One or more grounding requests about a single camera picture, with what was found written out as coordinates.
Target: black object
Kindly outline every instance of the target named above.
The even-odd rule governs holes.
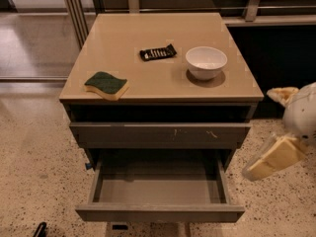
[[[45,231],[46,226],[47,226],[46,222],[40,223],[38,226],[38,229],[33,237],[45,237],[46,236],[46,231]]]
[[[149,61],[170,58],[175,56],[177,52],[175,51],[174,47],[169,44],[167,47],[141,50],[139,54],[143,61]]]

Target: white bowl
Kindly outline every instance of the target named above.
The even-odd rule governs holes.
[[[227,63],[227,56],[221,50],[208,46],[198,46],[186,54],[190,72],[198,80],[216,77]]]

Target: closed drawer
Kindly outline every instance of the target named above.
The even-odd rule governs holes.
[[[101,154],[85,221],[236,222],[221,161],[211,150],[111,150]]]
[[[247,123],[72,122],[83,148],[238,148]]]

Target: wooden tabletop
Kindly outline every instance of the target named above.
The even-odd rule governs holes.
[[[165,47],[173,58],[144,62],[139,51]],[[188,71],[186,52],[212,46],[228,58],[223,72],[198,81]],[[217,13],[99,14],[60,94],[62,103],[103,103],[84,83],[97,71],[127,79],[120,102],[258,102],[263,94]]]

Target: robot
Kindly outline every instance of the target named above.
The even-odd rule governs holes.
[[[266,178],[304,159],[308,146],[316,146],[316,82],[300,90],[275,88],[268,96],[284,106],[283,123],[288,134],[272,133],[245,166],[242,174],[250,181]]]

